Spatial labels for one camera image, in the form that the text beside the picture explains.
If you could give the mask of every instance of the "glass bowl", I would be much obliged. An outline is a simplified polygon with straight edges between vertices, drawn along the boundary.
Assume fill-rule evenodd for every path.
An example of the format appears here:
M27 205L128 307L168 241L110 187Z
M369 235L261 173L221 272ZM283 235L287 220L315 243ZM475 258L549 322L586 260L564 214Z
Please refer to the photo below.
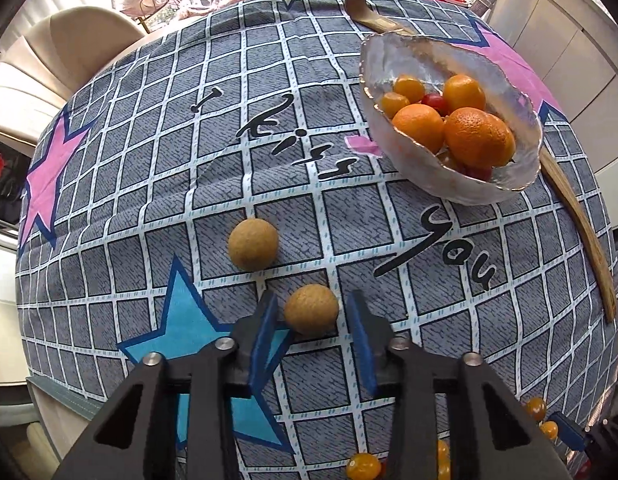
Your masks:
M378 106L400 74L419 78L427 92L441 91L455 74L476 79L484 89L487 111L505 121L516 137L514 162L494 168L490 182L443 166L435 154L394 128ZM482 54L423 36L373 34L361 45L360 89L375 142L396 170L431 195L463 205L503 202L532 184L540 171L542 126L531 100Z

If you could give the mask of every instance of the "tablecloth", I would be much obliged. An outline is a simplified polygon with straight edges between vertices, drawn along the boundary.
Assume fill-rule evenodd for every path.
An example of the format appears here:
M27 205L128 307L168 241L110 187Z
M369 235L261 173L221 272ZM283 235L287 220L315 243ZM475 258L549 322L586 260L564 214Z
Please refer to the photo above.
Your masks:
M369 3L524 69L510 78L528 80L546 144L618 285L600 190L540 79L466 9ZM343 0L247 0L143 46L71 98L41 136L20 223L19 319L33 374L106 400L148 351L192 354L263 290L282 306L322 283L341 306L360 288L372 312L427 351L480 352L521 400L545 397L580 423L596 416L615 379L618 319L604 322L567 210L542 176L514 200L474 207L405 181L373 147L359 106L366 34ZM280 245L271 268L245 273L227 237L253 216L276 226ZM451 227L374 278L431 235L427 220ZM473 250L450 265L447 243L459 238ZM392 402L359 384L342 309L325 337L280 325L273 347L262 390L232 401L244 479L343 478L355 452L386 455ZM443 396L438 431L449 434Z

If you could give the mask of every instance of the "wooden stick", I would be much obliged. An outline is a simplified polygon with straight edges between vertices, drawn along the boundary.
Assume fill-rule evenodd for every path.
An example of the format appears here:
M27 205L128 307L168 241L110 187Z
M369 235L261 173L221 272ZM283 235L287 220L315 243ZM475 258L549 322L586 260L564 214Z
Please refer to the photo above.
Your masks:
M367 7L367 0L345 0L345 10L353 21L361 23L361 25L365 25L376 32L394 31L398 34L409 36L416 34L409 27L403 27L393 20L381 16L375 10L369 9ZM576 225L586 256L591 263L598 287L600 288L606 322L611 323L615 319L614 279L609 271L606 257L602 252L600 240L598 240L593 227L580 206L580 202L578 202L575 193L573 193L567 176L553 156L551 156L549 150L544 146L540 149L540 167L542 174L556 190Z

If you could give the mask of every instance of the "silver bolt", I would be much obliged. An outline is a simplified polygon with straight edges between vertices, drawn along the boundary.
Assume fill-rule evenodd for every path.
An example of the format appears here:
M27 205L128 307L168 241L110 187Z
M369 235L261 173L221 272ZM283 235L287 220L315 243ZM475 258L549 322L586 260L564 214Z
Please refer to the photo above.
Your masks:
M469 366L480 366L482 364L482 356L476 352L467 352L463 355L464 364Z
M163 355L158 352L149 352L145 357L143 357L143 364L147 366L157 365L160 361L163 360Z
M215 347L218 350L231 350L235 345L235 341L230 337L221 337L215 340Z
M394 350L406 350L409 348L409 340L404 337L394 337L389 341L389 346Z

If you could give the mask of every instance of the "chair backrest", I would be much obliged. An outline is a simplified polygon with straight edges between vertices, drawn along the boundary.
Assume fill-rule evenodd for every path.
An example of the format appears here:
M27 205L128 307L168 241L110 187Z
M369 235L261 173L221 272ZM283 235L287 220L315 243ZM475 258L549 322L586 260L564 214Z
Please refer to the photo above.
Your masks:
M62 10L34 25L0 60L0 140L32 156L71 95L144 36L102 7Z

